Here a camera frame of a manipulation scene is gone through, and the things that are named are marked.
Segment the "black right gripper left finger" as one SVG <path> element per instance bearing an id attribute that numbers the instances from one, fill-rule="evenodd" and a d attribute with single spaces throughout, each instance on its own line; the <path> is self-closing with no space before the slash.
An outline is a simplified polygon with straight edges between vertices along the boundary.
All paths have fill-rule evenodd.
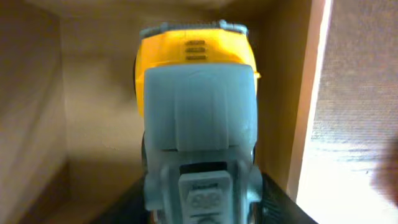
<path id="1" fill-rule="evenodd" d="M 149 211 L 144 203 L 144 178 L 134 182 L 105 211 L 94 217 L 90 224 L 147 224 Z"/>

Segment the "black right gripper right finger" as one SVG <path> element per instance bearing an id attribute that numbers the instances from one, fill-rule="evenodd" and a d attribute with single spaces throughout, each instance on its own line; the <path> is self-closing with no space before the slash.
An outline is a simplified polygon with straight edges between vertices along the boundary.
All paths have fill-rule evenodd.
<path id="1" fill-rule="evenodd" d="M 262 173 L 263 192 L 259 204 L 259 223 L 317 224 L 266 173 Z"/>

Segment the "grey and yellow toy truck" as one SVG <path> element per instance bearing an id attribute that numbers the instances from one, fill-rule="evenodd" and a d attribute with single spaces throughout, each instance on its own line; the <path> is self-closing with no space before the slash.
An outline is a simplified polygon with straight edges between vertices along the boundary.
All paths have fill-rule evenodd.
<path id="1" fill-rule="evenodd" d="M 155 223 L 256 223 L 257 82 L 248 28 L 224 20 L 140 31 L 145 208 Z"/>

